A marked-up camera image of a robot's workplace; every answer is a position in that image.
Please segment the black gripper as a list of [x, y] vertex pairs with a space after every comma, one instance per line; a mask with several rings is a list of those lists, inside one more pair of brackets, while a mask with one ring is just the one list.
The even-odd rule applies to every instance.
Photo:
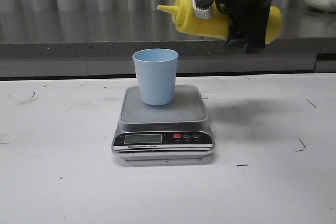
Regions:
[[238, 49], [247, 46], [248, 54], [257, 54], [265, 48], [265, 37], [272, 0], [215, 0], [217, 9], [228, 14], [232, 24], [225, 49]]

